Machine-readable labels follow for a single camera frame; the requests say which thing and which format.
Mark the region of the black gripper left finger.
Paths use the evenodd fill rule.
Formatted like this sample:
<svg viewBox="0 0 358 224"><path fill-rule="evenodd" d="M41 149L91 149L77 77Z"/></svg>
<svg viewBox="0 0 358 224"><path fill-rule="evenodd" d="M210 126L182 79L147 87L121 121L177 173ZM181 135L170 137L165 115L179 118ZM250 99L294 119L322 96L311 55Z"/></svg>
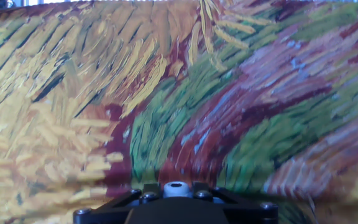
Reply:
<svg viewBox="0 0 358 224"><path fill-rule="evenodd" d="M118 198L92 209L81 208L73 212L74 224L124 224L130 212L148 202L162 199L159 183L145 184L143 189L128 190Z"/></svg>

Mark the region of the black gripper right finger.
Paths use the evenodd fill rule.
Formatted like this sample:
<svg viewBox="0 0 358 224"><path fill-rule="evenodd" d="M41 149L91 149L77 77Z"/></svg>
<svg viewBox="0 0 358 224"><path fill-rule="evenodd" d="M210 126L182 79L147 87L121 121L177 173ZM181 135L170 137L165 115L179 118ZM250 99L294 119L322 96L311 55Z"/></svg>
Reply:
<svg viewBox="0 0 358 224"><path fill-rule="evenodd" d="M210 204L223 213L228 223L278 224L278 206L256 202L223 187L192 183L192 197Z"/></svg>

